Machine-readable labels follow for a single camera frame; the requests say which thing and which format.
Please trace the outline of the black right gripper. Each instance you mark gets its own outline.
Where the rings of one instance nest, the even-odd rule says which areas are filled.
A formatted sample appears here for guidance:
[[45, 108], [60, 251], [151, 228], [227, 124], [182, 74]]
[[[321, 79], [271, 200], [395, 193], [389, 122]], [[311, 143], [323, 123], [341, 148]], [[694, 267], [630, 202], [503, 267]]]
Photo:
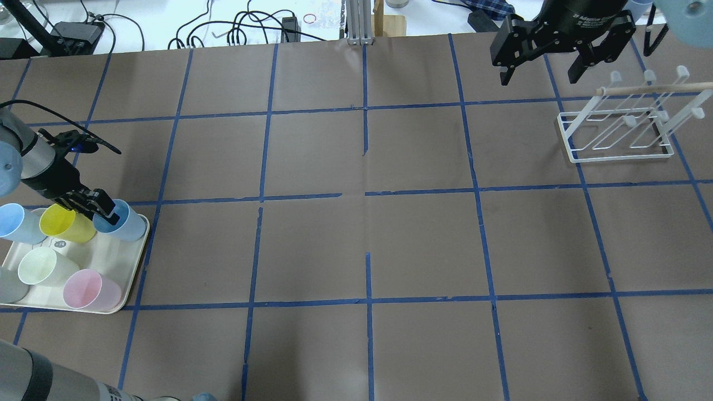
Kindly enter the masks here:
[[506, 16], [490, 46], [492, 65], [507, 86], [515, 69], [548, 53], [578, 56], [568, 69], [570, 83], [600, 62], [612, 63], [635, 33], [626, 1], [545, 1], [537, 17]]

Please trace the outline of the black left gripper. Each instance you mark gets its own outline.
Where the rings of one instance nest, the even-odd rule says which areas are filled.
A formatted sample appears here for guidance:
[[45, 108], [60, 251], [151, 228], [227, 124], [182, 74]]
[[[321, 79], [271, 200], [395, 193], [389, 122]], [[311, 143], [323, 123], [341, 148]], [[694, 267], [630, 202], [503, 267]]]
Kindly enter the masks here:
[[40, 196], [67, 210], [74, 210], [87, 218], [100, 215], [107, 226], [117, 226], [121, 221], [120, 208], [102, 189], [91, 189], [81, 183], [80, 172], [65, 158], [56, 158], [46, 170], [30, 178], [22, 178]]

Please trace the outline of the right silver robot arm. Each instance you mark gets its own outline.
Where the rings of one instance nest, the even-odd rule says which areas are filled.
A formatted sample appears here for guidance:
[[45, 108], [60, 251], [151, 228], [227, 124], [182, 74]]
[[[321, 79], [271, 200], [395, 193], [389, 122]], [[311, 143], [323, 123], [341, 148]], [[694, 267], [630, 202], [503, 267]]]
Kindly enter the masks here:
[[[688, 46], [711, 47], [710, 1], [654, 1], [668, 31]], [[635, 33], [632, 12], [625, 1], [545, 1], [537, 17], [517, 14], [504, 18], [490, 46], [493, 66], [501, 69], [506, 86], [515, 69], [549, 53], [577, 53], [568, 69], [576, 84], [591, 67], [617, 60]]]

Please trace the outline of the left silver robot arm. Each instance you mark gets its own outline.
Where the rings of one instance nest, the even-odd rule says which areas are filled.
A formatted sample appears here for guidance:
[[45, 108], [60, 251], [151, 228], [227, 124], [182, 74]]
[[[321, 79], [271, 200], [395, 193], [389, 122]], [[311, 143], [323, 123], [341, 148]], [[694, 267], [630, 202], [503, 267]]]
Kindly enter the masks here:
[[[25, 104], [52, 114], [74, 126], [57, 135], [33, 130], [13, 114], [11, 106]], [[2, 102], [2, 196], [8, 196], [23, 183], [43, 198], [87, 218], [94, 216], [116, 225], [120, 220], [115, 202], [102, 189], [91, 189], [81, 182], [81, 173], [66, 158], [70, 152], [94, 153], [102, 145], [114, 153], [120, 150], [91, 130], [61, 114], [26, 100]]]

